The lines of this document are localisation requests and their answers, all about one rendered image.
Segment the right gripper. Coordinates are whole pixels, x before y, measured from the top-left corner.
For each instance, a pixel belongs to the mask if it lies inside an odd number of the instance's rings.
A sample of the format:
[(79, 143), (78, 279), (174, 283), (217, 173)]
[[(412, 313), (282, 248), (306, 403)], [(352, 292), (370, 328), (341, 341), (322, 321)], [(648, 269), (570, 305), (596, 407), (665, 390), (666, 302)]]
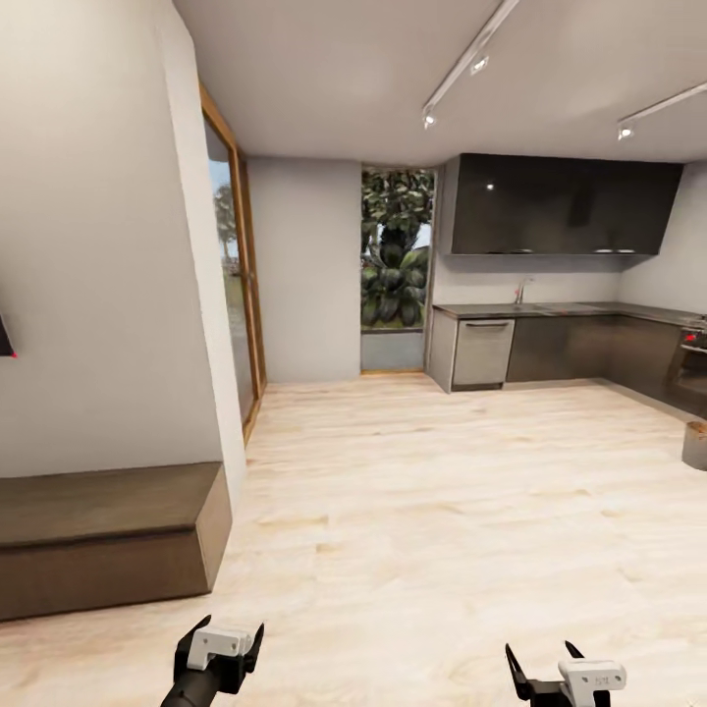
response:
[[(584, 658), (572, 643), (565, 641), (565, 645), (573, 658)], [(564, 681), (529, 680), (508, 643), (505, 646), (505, 650), (518, 699), (526, 702), (530, 701), (530, 707), (572, 707), (569, 698), (561, 691), (561, 684), (565, 683)], [(593, 695), (596, 707), (611, 707), (610, 690), (596, 690)]]

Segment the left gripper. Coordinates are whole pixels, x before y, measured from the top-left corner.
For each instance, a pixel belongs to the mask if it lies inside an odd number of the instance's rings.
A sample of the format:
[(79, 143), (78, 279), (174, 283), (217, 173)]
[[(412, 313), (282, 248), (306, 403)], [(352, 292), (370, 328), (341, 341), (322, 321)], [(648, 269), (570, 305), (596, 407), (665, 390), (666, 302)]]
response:
[(209, 625), (210, 621), (211, 616), (205, 616), (178, 641), (178, 650), (174, 655), (174, 685), (166, 698), (183, 698), (191, 707), (209, 707), (217, 692), (238, 694), (246, 673), (254, 672), (264, 635), (264, 625), (258, 628), (254, 634), (253, 645), (243, 656), (217, 655), (204, 671), (188, 669), (192, 635), (197, 628)]

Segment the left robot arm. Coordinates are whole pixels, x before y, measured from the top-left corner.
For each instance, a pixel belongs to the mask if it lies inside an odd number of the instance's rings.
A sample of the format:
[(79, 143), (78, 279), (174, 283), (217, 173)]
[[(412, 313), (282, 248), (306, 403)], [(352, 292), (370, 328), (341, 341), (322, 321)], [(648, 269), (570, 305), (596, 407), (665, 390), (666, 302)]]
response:
[(178, 641), (174, 685), (160, 707), (209, 707), (217, 692), (238, 694), (246, 673), (253, 673), (264, 625), (256, 633), (209, 625), (205, 616)]

